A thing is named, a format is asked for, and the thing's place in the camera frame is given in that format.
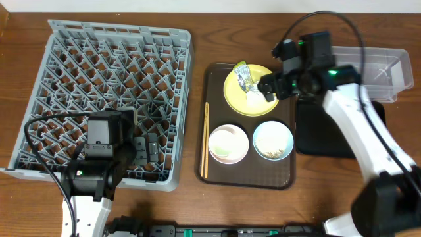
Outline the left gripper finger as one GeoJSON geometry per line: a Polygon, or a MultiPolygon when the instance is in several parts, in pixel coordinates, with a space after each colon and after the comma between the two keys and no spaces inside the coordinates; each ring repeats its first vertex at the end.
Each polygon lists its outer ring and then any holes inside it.
{"type": "Polygon", "coordinates": [[[134,145],[136,147],[136,157],[134,159],[134,165],[142,166],[147,164],[147,149],[146,149],[146,141],[145,138],[135,137],[134,138],[134,145]]]}
{"type": "Polygon", "coordinates": [[[148,158],[150,163],[157,163],[159,161],[158,137],[155,133],[148,133],[147,135],[148,158]]]}

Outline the white tissue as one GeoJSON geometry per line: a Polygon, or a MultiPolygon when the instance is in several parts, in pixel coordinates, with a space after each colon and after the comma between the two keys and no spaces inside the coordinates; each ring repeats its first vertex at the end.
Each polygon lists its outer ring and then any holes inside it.
{"type": "Polygon", "coordinates": [[[260,107],[266,103],[263,94],[258,90],[249,90],[246,93],[248,107],[260,107]]]}

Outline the green snack wrapper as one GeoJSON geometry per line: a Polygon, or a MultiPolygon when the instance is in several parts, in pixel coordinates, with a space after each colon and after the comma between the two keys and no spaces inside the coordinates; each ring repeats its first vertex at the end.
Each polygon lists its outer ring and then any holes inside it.
{"type": "Polygon", "coordinates": [[[236,64],[233,68],[233,71],[237,76],[237,81],[240,88],[244,92],[259,93],[257,85],[253,82],[251,71],[249,70],[249,67],[245,61],[240,61],[238,64],[236,64]]]}

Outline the light blue bowl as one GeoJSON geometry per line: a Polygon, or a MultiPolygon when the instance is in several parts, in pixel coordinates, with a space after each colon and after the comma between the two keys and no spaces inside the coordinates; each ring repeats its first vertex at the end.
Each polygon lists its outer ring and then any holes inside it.
{"type": "Polygon", "coordinates": [[[267,121],[257,126],[252,138],[253,146],[256,152],[264,159],[269,161],[279,161],[291,155],[294,146],[293,133],[284,123],[277,121],[267,121]],[[259,138],[270,138],[272,140],[285,140],[287,142],[285,153],[279,159],[267,159],[263,157],[255,147],[255,140],[259,138]]]}

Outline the pale green cup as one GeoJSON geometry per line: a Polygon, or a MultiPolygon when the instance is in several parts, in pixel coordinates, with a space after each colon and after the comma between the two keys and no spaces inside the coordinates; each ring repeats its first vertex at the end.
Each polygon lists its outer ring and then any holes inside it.
{"type": "Polygon", "coordinates": [[[218,157],[227,157],[232,152],[234,135],[227,130],[213,132],[209,138],[209,149],[218,157]]]}

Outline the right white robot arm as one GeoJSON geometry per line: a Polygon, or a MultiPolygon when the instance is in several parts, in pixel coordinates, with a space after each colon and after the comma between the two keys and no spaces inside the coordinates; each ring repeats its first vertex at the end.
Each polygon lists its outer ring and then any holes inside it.
{"type": "Polygon", "coordinates": [[[322,99],[353,151],[365,182],[349,213],[323,224],[330,236],[393,236],[420,226],[420,167],[393,139],[372,106],[361,74],[351,65],[304,66],[299,58],[284,71],[260,78],[267,101],[303,93],[322,99]]]}

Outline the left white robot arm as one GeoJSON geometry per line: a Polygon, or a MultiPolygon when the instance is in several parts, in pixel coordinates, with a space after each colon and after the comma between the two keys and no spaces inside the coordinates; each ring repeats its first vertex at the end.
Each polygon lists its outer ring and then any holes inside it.
{"type": "Polygon", "coordinates": [[[157,158],[157,145],[134,134],[132,107],[106,109],[87,117],[87,140],[77,145],[61,173],[70,209],[64,209],[62,236],[102,236],[116,187],[126,171],[157,158]]]}

